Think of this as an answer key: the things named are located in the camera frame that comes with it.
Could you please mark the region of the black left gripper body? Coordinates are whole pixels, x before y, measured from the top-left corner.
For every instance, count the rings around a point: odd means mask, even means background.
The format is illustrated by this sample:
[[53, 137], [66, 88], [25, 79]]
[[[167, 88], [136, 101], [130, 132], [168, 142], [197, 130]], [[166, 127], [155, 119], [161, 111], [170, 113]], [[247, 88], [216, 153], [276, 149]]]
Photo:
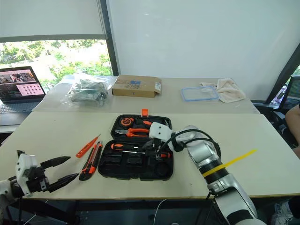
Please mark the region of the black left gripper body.
[[24, 176], [27, 178], [26, 185], [31, 193], [49, 190], [49, 180], [45, 176], [45, 169], [42, 166], [26, 169]]

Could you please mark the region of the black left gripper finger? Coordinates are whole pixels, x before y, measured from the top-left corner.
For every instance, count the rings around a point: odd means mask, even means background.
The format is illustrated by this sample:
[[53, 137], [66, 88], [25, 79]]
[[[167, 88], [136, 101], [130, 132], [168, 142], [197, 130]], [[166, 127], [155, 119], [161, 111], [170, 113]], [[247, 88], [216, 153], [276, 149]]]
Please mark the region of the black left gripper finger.
[[42, 168], [56, 167], [60, 164], [63, 164], [70, 158], [71, 158], [70, 156], [56, 157], [56, 158], [52, 158], [47, 161], [44, 161], [44, 162], [40, 163], [40, 165]]
[[54, 192], [64, 186], [66, 186], [68, 183], [73, 181], [78, 175], [79, 175], [79, 173], [74, 173], [74, 174], [70, 174], [63, 178], [58, 179], [55, 183], [49, 185], [49, 187], [47, 188], [47, 191], [49, 191], [51, 193], [51, 192]]

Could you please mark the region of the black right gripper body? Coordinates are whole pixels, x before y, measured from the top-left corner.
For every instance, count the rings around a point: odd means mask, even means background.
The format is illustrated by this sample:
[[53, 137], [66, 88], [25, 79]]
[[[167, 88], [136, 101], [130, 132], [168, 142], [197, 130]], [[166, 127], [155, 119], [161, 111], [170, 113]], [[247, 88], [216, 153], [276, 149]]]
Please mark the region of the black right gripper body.
[[150, 140], [150, 151], [158, 153], [160, 151], [161, 146], [164, 144], [160, 139], [154, 138]]

